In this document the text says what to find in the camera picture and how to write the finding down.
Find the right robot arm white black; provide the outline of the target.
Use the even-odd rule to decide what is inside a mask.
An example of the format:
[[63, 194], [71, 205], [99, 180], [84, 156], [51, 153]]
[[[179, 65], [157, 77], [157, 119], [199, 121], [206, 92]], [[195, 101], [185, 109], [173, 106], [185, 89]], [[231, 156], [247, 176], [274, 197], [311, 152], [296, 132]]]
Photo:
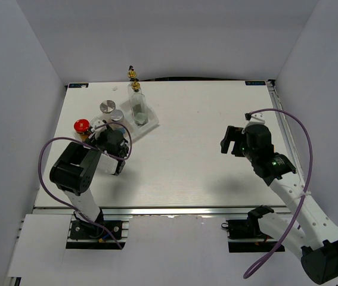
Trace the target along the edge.
[[270, 207], [260, 206], [248, 214], [248, 233], [256, 238], [265, 234], [281, 241], [318, 285], [338, 277], [338, 226], [311, 193], [304, 191], [291, 161], [274, 151], [269, 129], [262, 124], [245, 128], [228, 126], [221, 141], [221, 152], [225, 154], [229, 148], [232, 155], [248, 159], [256, 175], [281, 198], [300, 225], [300, 229], [296, 229]]

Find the glass bottle clear liquid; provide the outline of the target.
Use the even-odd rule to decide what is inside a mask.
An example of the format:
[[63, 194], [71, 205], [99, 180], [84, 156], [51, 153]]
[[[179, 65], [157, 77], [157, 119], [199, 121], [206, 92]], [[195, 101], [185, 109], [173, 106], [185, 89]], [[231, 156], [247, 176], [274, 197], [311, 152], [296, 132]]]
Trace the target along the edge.
[[132, 114], [137, 126], [144, 126], [148, 123], [147, 105], [145, 96], [142, 93], [140, 83], [135, 81], [132, 84], [134, 94], [132, 96]]

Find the shaker jar metal lid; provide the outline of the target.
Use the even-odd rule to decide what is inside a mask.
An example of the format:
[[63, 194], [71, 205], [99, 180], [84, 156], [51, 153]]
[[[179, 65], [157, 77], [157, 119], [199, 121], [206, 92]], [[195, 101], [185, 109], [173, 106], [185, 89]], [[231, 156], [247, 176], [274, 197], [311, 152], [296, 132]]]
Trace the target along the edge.
[[101, 118], [109, 121], [112, 112], [116, 109], [116, 103], [113, 100], [105, 100], [100, 104]]

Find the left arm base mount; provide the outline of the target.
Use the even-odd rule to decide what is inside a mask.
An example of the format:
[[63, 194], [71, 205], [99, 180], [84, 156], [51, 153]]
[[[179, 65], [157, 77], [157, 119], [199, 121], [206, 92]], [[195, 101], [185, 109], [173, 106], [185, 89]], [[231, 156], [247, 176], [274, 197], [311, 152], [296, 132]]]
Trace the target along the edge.
[[119, 245], [123, 248], [128, 237], [129, 222], [127, 220], [104, 218], [103, 226], [111, 232], [117, 242], [103, 228], [72, 218], [67, 235], [66, 249], [120, 250]]

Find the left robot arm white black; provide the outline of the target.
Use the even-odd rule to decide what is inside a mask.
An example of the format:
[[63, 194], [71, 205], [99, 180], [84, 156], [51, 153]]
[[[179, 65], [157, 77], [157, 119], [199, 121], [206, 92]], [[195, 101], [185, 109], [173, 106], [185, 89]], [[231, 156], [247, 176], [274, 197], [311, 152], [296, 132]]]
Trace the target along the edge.
[[129, 141], [122, 131], [104, 126], [85, 142], [72, 140], [51, 168], [49, 179], [68, 197], [75, 218], [83, 222], [90, 237], [104, 230], [103, 213], [96, 204], [90, 186], [97, 169], [119, 175], [129, 156]]

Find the glass bottle dark sauce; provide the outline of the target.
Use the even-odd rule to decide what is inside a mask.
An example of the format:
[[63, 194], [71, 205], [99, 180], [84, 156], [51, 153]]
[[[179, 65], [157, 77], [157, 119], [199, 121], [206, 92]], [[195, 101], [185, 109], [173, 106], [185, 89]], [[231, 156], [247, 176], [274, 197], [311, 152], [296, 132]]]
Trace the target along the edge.
[[128, 74], [127, 75], [128, 75], [128, 78], [129, 78], [129, 84], [128, 84], [129, 103], [130, 103], [131, 110], [132, 110], [132, 96], [134, 94], [134, 90], [133, 90], [132, 84], [136, 80], [138, 80], [137, 79], [137, 73], [134, 70], [133, 66], [129, 66], [129, 68], [128, 68]]

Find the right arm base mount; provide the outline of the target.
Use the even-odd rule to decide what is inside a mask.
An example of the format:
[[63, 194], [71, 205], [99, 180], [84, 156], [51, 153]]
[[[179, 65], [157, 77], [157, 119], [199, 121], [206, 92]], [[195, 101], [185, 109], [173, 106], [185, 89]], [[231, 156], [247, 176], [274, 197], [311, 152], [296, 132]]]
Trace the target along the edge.
[[274, 210], [268, 206], [259, 206], [248, 212], [245, 219], [229, 219], [221, 223], [228, 234], [230, 253], [268, 253], [277, 241], [259, 228], [259, 219]]

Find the red lid sauce jar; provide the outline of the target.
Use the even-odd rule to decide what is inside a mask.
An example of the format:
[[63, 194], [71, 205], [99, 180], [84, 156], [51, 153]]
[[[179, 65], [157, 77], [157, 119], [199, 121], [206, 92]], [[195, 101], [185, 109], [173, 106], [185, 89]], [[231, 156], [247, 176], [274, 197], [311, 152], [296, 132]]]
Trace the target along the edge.
[[91, 135], [91, 125], [87, 119], [77, 120], [74, 123], [73, 128], [81, 141], [86, 141]]

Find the blue label shaker jar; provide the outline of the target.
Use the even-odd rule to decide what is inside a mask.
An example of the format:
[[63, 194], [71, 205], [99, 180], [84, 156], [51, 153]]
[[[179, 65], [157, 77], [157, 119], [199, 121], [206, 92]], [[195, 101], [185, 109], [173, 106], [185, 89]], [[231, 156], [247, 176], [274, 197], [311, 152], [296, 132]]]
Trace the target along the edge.
[[112, 122], [112, 124], [110, 124], [110, 126], [113, 129], [124, 129], [123, 125], [125, 124], [124, 122], [124, 114], [122, 112], [122, 110], [120, 109], [115, 109], [112, 111], [111, 115], [110, 115], [110, 120]]

